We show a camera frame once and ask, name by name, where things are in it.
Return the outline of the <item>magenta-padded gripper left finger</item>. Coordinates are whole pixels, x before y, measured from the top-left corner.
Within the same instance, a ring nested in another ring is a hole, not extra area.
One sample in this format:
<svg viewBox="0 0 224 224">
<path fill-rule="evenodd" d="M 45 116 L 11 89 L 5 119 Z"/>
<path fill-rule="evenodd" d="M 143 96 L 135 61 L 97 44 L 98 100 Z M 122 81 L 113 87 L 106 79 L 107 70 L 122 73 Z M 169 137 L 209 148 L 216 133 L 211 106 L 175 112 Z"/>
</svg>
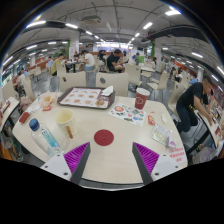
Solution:
<svg viewBox="0 0 224 224">
<path fill-rule="evenodd" d="M 90 154 L 90 143 L 84 143 L 66 154 L 59 153 L 48 160 L 42 169 L 72 183 L 79 184 Z"/>
</svg>

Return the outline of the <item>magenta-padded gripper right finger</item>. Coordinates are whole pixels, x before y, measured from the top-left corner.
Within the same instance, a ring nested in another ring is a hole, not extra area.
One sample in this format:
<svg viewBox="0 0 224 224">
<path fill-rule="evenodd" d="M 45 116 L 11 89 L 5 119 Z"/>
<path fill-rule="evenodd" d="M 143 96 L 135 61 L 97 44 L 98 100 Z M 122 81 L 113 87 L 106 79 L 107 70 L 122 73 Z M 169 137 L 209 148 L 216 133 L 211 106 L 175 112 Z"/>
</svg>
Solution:
<svg viewBox="0 0 224 224">
<path fill-rule="evenodd" d="M 181 166 L 167 152 L 158 154 L 141 144 L 133 143 L 132 153 L 144 185 L 181 170 Z"/>
</svg>

